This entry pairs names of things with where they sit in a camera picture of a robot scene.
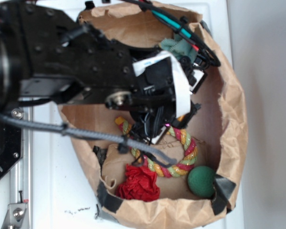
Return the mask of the black gripper with tape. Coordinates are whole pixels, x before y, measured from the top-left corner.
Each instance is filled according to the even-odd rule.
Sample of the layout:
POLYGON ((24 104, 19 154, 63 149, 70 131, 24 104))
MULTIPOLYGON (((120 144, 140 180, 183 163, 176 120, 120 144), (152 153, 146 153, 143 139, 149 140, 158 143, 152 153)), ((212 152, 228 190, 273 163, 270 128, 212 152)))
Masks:
POLYGON ((131 49, 136 83, 128 90, 106 97, 109 109, 128 110, 135 121, 131 136, 157 144, 169 127, 183 129, 200 109, 190 96, 195 94, 206 75, 205 58, 160 49, 131 49))

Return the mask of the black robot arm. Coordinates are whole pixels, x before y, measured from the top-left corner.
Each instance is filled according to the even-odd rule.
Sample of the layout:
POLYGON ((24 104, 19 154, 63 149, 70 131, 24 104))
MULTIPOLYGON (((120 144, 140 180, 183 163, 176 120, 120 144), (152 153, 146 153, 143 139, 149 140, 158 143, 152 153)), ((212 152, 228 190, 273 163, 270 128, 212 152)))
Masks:
POLYGON ((16 106, 104 104, 129 111, 135 135, 185 128, 200 109, 189 58, 108 39, 61 10, 0 3, 0 119, 16 106))

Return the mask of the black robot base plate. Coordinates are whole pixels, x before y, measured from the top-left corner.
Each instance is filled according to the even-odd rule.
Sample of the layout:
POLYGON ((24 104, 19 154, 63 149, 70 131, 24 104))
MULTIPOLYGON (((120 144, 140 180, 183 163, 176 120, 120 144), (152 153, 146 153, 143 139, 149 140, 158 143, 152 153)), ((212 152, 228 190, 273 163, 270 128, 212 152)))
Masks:
POLYGON ((0 180, 21 158, 22 130, 0 121, 0 180))

